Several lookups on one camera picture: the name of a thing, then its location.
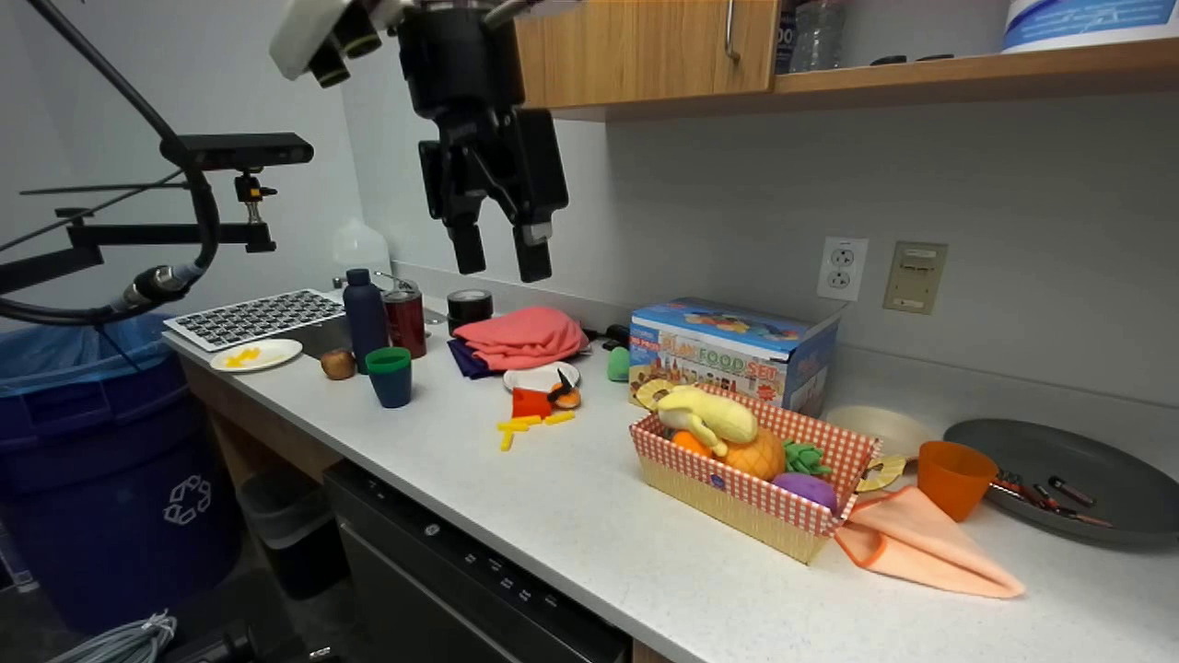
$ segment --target red cloth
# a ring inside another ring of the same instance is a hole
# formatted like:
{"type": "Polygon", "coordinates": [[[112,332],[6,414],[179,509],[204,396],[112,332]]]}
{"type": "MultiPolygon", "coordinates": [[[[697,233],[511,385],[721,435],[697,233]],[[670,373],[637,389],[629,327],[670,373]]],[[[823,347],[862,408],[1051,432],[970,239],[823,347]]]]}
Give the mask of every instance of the red cloth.
{"type": "Polygon", "coordinates": [[[537,368],[587,349],[587,332],[562,310],[511,310],[505,316],[474,319],[452,332],[495,373],[537,368]]]}

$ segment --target wicker basket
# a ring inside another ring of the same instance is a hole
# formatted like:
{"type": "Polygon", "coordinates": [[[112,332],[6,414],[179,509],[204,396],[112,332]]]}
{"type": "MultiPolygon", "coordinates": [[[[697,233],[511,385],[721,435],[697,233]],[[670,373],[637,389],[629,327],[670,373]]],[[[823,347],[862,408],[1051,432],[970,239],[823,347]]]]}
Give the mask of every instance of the wicker basket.
{"type": "MultiPolygon", "coordinates": [[[[829,483],[838,487],[839,509],[847,503],[853,483],[874,464],[874,437],[749,396],[736,401],[744,401],[755,412],[759,428],[772,432],[777,437],[819,445],[824,451],[829,483]]],[[[629,437],[647,487],[721,518],[732,531],[744,531],[771,548],[780,548],[798,563],[809,563],[839,521],[838,510],[807,498],[670,445],[661,414],[645,414],[641,424],[634,424],[629,437]]]]}

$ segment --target green cup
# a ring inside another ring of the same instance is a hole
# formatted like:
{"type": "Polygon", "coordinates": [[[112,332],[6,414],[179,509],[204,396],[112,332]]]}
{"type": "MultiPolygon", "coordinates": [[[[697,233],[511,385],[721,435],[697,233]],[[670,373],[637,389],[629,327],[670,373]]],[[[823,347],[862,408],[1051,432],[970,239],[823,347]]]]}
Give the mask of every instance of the green cup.
{"type": "Polygon", "coordinates": [[[414,396],[414,352],[406,347],[379,347],[365,352],[365,373],[384,408],[400,408],[414,396]]]}

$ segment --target cardboard box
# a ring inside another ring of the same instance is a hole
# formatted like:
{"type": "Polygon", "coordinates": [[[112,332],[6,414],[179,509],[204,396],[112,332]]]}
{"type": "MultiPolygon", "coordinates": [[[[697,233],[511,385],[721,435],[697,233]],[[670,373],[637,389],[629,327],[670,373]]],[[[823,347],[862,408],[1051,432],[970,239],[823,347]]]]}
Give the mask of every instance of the cardboard box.
{"type": "Polygon", "coordinates": [[[700,297],[629,316],[629,384],[712,384],[809,414],[823,412],[833,352],[838,319],[803,324],[700,297]]]}

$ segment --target cabinet handle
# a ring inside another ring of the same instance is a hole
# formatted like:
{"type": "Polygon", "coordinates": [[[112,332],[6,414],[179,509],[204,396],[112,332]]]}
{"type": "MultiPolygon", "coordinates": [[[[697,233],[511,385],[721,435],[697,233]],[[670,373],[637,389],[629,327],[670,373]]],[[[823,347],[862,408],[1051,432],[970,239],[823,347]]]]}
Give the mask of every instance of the cabinet handle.
{"type": "Polygon", "coordinates": [[[729,9],[726,9],[726,53],[729,53],[729,62],[739,62],[739,52],[736,52],[736,0],[729,0],[729,9]]]}

